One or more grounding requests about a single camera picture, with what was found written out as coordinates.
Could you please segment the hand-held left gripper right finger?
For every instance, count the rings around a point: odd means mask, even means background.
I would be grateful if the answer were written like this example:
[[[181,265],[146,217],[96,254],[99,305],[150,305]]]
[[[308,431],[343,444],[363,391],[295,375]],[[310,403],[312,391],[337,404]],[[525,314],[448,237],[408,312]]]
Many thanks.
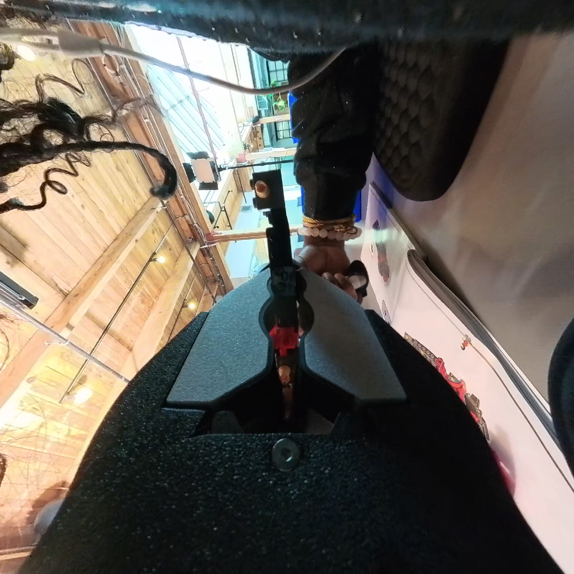
[[[307,269],[299,274],[307,372],[363,405],[404,402],[406,393],[364,309],[324,278]]]

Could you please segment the black and red lego model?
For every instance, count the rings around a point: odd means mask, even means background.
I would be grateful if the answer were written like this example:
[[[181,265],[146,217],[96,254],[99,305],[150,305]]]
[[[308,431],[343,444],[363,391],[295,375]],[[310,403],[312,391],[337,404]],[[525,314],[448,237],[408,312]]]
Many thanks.
[[[283,396],[283,420],[296,420],[295,394],[298,369],[299,324],[296,266],[291,254],[291,229],[286,214],[280,170],[254,171],[254,206],[267,217],[270,278],[269,301],[263,308],[263,324],[269,334],[277,377]]]

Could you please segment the black light stand boom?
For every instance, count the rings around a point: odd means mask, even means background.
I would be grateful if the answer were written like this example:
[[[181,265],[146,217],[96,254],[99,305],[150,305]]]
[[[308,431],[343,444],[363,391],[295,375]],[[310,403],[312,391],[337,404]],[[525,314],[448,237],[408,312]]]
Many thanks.
[[[240,162],[235,163],[233,165],[218,165],[217,170],[218,172],[228,171],[228,170],[238,170],[243,168],[254,169],[259,167],[269,167],[272,165],[282,165],[282,164],[291,164],[293,160],[279,160],[271,158],[270,161],[260,161],[260,162]]]

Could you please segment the white lego instruction booklet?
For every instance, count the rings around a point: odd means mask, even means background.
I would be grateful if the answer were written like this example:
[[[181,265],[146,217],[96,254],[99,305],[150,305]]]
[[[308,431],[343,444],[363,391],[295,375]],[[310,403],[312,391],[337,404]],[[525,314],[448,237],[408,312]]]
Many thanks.
[[[430,271],[411,233],[374,191],[363,190],[361,258],[381,315],[466,405],[521,514],[561,570],[573,573],[573,477],[548,403]]]

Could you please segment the studio light panel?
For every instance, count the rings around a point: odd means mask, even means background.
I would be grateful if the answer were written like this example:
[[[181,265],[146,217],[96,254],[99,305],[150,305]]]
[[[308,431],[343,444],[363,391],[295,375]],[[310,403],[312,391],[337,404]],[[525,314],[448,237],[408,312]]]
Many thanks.
[[[220,175],[215,159],[207,152],[187,152],[189,160],[183,168],[190,183],[198,190],[218,190]]]

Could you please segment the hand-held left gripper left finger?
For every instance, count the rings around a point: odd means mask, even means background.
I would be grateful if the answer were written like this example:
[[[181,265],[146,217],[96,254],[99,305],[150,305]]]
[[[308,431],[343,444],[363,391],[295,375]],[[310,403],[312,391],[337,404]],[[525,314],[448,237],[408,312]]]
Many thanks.
[[[266,269],[208,312],[168,394],[168,407],[278,409],[281,388],[262,312],[271,296]]]

